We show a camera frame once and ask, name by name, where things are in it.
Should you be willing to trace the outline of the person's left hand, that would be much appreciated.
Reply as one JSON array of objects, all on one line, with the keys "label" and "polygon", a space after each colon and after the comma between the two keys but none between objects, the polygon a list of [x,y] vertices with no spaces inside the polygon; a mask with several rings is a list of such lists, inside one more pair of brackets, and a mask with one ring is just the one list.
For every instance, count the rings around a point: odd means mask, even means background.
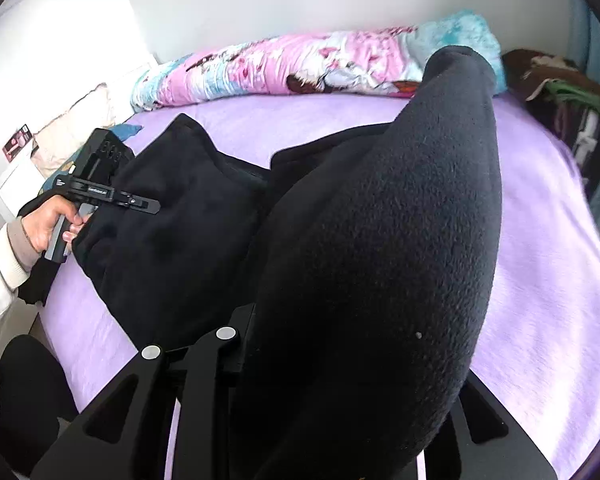
[{"label": "person's left hand", "polygon": [[70,222],[68,229],[62,233],[62,239],[71,250],[73,241],[91,218],[89,214],[81,216],[74,203],[55,195],[21,219],[23,231],[38,254],[42,254],[48,248],[53,230],[61,217]]}]

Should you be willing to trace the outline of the white sleeve left forearm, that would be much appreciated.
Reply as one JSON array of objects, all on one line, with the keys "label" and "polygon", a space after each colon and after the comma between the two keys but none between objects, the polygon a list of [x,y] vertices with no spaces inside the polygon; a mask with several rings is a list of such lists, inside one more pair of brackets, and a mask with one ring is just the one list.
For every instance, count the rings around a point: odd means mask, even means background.
[{"label": "white sleeve left forearm", "polygon": [[23,284],[27,274],[9,240],[15,220],[0,229],[0,356],[9,341],[30,332],[38,315],[33,304],[18,298],[18,286]]}]

